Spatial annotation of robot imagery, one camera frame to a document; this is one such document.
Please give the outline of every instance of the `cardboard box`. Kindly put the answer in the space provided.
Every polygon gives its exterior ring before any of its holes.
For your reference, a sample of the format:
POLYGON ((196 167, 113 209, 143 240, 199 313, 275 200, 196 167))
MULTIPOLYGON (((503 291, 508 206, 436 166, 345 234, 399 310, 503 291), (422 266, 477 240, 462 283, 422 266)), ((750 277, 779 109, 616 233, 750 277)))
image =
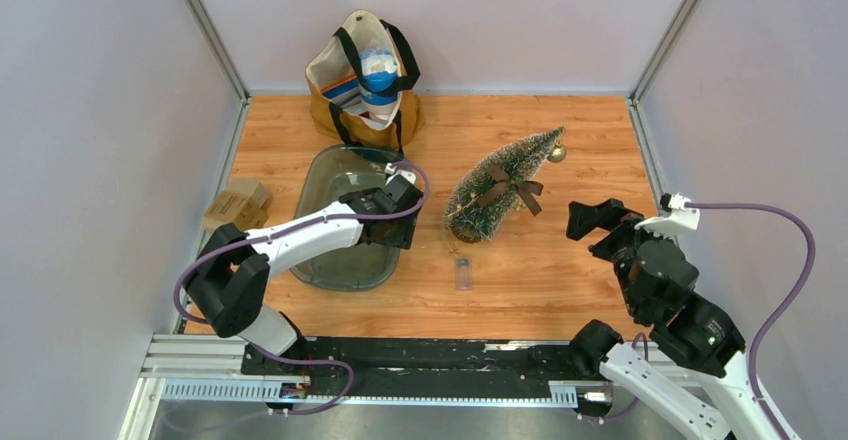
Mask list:
POLYGON ((262 182, 253 178, 234 177, 203 215, 203 228, 214 232, 221 225, 233 223, 239 230, 260 228, 268 220, 267 206, 271 194, 262 182))

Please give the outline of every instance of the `white panel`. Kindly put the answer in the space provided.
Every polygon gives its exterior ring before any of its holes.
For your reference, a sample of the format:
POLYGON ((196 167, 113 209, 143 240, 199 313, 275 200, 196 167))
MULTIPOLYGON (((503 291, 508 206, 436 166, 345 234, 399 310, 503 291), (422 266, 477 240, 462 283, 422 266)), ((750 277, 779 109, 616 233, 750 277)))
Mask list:
POLYGON ((183 0, 0 0, 0 436, 117 436, 238 108, 183 0))
MULTIPOLYGON (((808 286, 766 337, 761 377, 803 438, 844 438, 848 377, 848 0, 703 0, 644 101, 667 188, 799 214, 818 241, 808 286)), ((763 213, 705 212, 683 239, 699 290, 750 340, 804 243, 763 213)))
POLYGON ((203 0, 251 90, 306 91, 303 70, 366 8, 407 36, 440 91, 625 91, 682 0, 203 0))

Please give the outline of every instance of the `brown bow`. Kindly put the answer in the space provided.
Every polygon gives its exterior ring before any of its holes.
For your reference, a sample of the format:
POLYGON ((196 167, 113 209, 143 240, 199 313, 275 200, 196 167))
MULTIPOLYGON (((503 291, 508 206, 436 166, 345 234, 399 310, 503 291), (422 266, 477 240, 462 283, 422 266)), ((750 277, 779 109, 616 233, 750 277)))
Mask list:
POLYGON ((478 205, 485 207, 492 203, 502 193, 507 191, 509 187, 515 186, 518 196, 521 197, 521 200, 525 205, 527 205, 527 208, 530 209, 530 213, 532 213, 534 217, 542 211, 542 206, 539 205, 539 202, 536 201, 535 197, 533 197, 533 195, 542 194, 543 185, 541 183, 533 181, 516 182, 509 178, 509 174, 506 173, 506 170, 494 164, 489 165, 489 168, 487 168, 486 171, 489 172, 489 175, 491 175, 498 183, 490 188, 488 192, 480 195, 477 199, 478 205))

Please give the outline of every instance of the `christmas tree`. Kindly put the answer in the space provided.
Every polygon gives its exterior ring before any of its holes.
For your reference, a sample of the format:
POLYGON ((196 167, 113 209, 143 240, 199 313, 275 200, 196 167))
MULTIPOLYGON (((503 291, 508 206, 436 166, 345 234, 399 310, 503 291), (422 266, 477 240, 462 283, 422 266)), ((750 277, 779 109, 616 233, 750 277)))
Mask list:
MULTIPOLYGON (((564 127, 559 127, 524 137, 495 150, 478 163, 462 178, 448 200, 445 209, 448 230, 467 243, 494 238, 507 212, 527 203, 522 196, 528 194, 519 195, 522 183, 524 186, 535 184, 529 181, 546 158, 550 157, 551 161, 564 158, 564 149, 559 143, 563 130, 564 127), (502 175, 500 179, 495 178, 498 172, 502 175), (498 183, 503 185, 493 190, 498 183)), ((541 185, 535 186, 541 193, 541 185)))

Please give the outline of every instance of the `wooden table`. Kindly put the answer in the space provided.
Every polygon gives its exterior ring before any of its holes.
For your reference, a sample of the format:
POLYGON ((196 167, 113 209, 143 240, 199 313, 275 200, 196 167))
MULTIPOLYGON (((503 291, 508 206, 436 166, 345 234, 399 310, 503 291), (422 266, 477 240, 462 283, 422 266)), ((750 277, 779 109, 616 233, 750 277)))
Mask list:
MULTIPOLYGON (((313 157, 339 143, 318 134, 308 96, 257 96, 232 174, 260 179, 272 192, 267 225, 293 218, 313 157)), ((366 292, 308 286, 289 272, 268 285, 265 302, 304 335, 486 339, 569 339, 597 318, 632 338, 642 327, 627 315, 612 266, 565 238, 568 203, 610 197, 646 215, 656 212, 645 168, 620 97, 423 96, 426 125, 406 147, 430 176, 432 194, 418 218, 413 247, 394 275, 366 292), (472 261, 472 291, 454 287, 454 255, 442 235, 447 199, 486 154, 523 136, 566 126, 568 156, 546 162, 534 218, 510 212, 492 242, 459 244, 472 261)), ((190 325, 187 332, 209 332, 190 325)))

